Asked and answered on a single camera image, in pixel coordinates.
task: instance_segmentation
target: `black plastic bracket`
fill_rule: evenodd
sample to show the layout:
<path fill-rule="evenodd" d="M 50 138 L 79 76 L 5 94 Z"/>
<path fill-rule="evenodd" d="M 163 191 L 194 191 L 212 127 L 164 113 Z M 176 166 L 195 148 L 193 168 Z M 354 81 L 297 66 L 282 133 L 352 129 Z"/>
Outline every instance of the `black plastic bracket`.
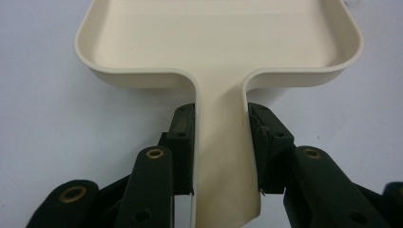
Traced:
<path fill-rule="evenodd" d="M 249 105 L 249 121 L 258 169 L 258 187 L 264 194 L 283 194 L 285 159 L 294 146 L 294 136 L 267 107 Z"/>
<path fill-rule="evenodd" d="M 131 175 L 98 190 L 73 180 L 57 187 L 32 216 L 38 227 L 174 226 L 174 196 L 193 195 L 195 106 L 175 111 L 158 146 L 141 151 Z"/>
<path fill-rule="evenodd" d="M 403 182 L 382 196 L 352 183 L 331 157 L 294 137 L 267 107 L 249 104 L 259 190 L 281 194 L 293 228 L 403 227 Z"/>

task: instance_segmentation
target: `white surface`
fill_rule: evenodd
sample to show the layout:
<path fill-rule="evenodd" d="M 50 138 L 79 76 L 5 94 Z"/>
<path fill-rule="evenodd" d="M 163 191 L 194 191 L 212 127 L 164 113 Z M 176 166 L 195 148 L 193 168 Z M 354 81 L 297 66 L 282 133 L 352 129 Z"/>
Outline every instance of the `white surface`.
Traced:
<path fill-rule="evenodd" d="M 196 93 L 192 227 L 221 228 L 259 215 L 246 91 L 329 82 L 362 41 L 341 0 L 94 0 L 75 50 L 112 85 Z"/>
<path fill-rule="evenodd" d="M 75 57 L 72 40 L 89 2 L 0 2 L 0 227 L 23 227 L 48 193 L 73 179 L 100 187 L 130 172 L 136 153 L 158 141 L 181 90 L 106 85 Z M 324 149 L 345 173 L 381 192 L 403 181 L 403 2 L 354 1 L 365 38 L 361 59 L 314 88 L 256 90 L 296 144 Z M 178 205 L 186 227 L 189 201 Z M 262 199 L 247 227 L 289 227 L 278 198 Z"/>

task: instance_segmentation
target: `plastic part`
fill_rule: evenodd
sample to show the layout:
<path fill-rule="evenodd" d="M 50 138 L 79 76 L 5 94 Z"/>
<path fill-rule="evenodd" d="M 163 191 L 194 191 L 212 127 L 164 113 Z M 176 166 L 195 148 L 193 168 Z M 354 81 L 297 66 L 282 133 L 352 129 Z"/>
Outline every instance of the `plastic part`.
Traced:
<path fill-rule="evenodd" d="M 362 50 L 341 0 L 93 0 L 75 40 L 101 80 L 196 93 L 192 226 L 259 214 L 246 92 L 318 86 Z"/>

